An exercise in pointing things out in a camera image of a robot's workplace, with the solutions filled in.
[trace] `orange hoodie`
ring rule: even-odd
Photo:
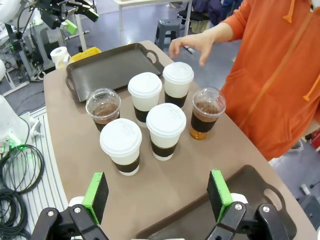
[[[242,39],[222,88],[226,113],[267,160],[279,157],[320,123],[320,7],[244,0],[224,22]]]

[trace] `coffee cup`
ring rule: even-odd
[[[100,133],[100,146],[125,176],[139,170],[142,133],[139,126],[126,118],[108,123]]]
[[[99,88],[88,96],[85,109],[101,132],[106,124],[120,118],[120,105],[121,99],[114,90]]]
[[[172,103],[159,104],[149,111],[146,125],[156,159],[166,161],[173,156],[186,122],[185,113]]]
[[[131,78],[128,91],[132,96],[136,122],[146,128],[146,119],[149,111],[159,102],[162,89],[160,78],[151,72],[144,72]]]
[[[164,100],[182,108],[185,104],[190,83],[194,80],[194,71],[184,62],[167,65],[162,73],[164,77]]]
[[[207,87],[193,95],[192,105],[190,134],[195,139],[205,139],[226,110],[225,97],[217,88]]]

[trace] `screw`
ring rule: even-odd
[[[237,210],[241,210],[241,209],[242,209],[242,206],[241,206],[241,204],[236,204],[236,205],[234,206],[234,208],[237,209]]]
[[[267,206],[264,206],[264,207],[262,208],[262,210],[263,210],[264,212],[268,213],[268,212],[270,211],[270,208],[267,207]]]
[[[48,211],[48,213],[47,213],[47,215],[48,215],[49,217],[52,217],[54,214],[55,214],[54,211]]]
[[[74,211],[76,214],[78,214],[78,213],[81,212],[81,209],[80,209],[80,207],[76,207],[73,211]]]

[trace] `dark brown tray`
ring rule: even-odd
[[[275,187],[266,183],[251,165],[245,165],[226,182],[231,193],[245,195],[251,208],[248,211],[255,211],[263,203],[273,203],[277,207],[281,202],[282,209],[279,210],[279,213],[289,238],[292,240],[296,236],[297,227],[287,213],[283,196]],[[264,192],[267,189],[276,194],[278,199],[273,194],[270,195],[271,197],[265,196]],[[174,238],[204,240],[215,224],[215,216],[208,195],[205,194],[176,213],[139,232],[136,238],[149,240]],[[243,234],[236,234],[234,237],[234,240],[247,239],[248,237]]]
[[[127,87],[137,74],[150,72],[160,76],[163,70],[164,66],[154,51],[133,43],[69,64],[65,83],[73,100],[84,102],[91,92],[99,88],[117,91]]]

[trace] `table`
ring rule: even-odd
[[[140,5],[150,5],[150,4],[164,4],[168,3],[168,0],[113,0],[116,4],[118,4],[119,7],[119,29],[120,29],[120,41],[121,45],[125,45],[124,41],[124,23],[123,23],[123,8],[129,8],[134,6],[140,6]],[[190,25],[190,15],[191,15],[191,9],[192,9],[192,0],[180,0],[180,2],[187,2],[188,3],[188,9],[187,9],[187,15],[186,15],[186,21],[185,21],[185,28],[184,28],[184,36],[188,35],[189,25]]]
[[[166,66],[173,61],[150,41],[141,42],[157,53]],[[110,240],[129,240],[138,232],[173,214],[206,193],[208,175],[220,169],[229,178],[244,165],[252,165],[263,179],[283,195],[286,209],[297,226],[295,240],[316,239],[316,231],[276,172],[233,121],[223,114],[210,137],[195,140],[186,129],[172,159],[156,160],[147,129],[142,129],[140,168],[134,176],[123,176],[101,150],[99,131],[84,104],[74,103],[65,84],[66,71],[45,76],[44,93],[54,154],[68,201],[83,196],[94,172],[105,172],[109,197],[101,224]],[[193,82],[183,110],[190,124]],[[132,98],[119,93],[122,118],[134,120]],[[164,102],[164,89],[160,95]]]

